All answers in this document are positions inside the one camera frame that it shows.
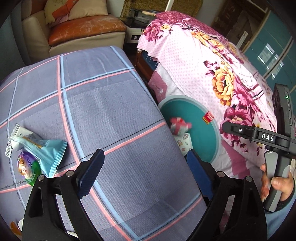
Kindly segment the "person's right hand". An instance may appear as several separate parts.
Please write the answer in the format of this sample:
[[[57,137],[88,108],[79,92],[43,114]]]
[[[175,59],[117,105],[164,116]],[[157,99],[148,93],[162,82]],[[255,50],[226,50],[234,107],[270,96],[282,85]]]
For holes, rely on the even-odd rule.
[[[266,164],[261,165],[260,169],[261,171],[263,171],[261,178],[262,186],[260,189],[260,198],[262,202],[264,202],[269,195],[270,185],[275,190],[279,190],[282,192],[280,201],[286,201],[288,197],[290,197],[290,195],[293,193],[295,185],[291,172],[288,173],[288,178],[273,177],[272,180],[270,180],[266,174]]]

